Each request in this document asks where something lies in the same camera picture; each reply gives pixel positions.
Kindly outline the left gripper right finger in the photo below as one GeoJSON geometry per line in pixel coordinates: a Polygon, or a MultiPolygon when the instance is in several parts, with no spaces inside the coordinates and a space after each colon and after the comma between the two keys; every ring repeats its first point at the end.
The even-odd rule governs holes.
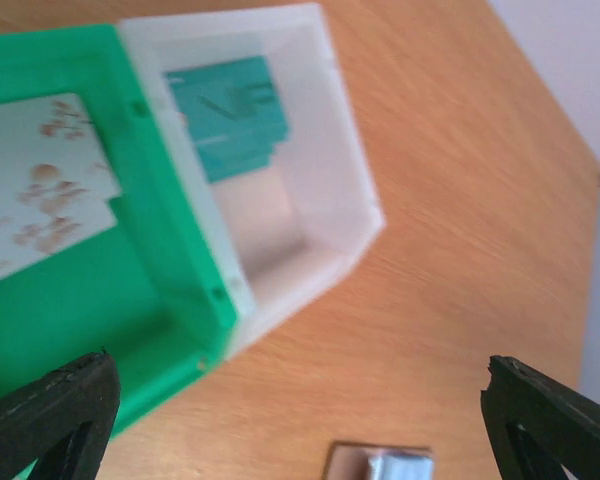
{"type": "Polygon", "coordinates": [[[600,405],[520,360],[494,355],[480,403],[503,479],[600,479],[600,405]]]}

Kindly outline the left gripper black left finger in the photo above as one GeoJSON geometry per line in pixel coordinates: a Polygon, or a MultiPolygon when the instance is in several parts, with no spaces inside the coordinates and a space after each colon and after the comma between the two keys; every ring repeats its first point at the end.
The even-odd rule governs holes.
{"type": "Polygon", "coordinates": [[[0,479],[94,479],[120,405],[114,358],[88,353],[0,398],[0,479]]]}

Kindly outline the blue card holder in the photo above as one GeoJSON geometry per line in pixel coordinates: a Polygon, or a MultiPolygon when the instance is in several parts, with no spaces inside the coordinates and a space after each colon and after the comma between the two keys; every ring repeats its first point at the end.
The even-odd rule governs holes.
{"type": "Polygon", "coordinates": [[[433,476],[434,459],[427,448],[334,441],[321,478],[430,480],[433,476]]]}

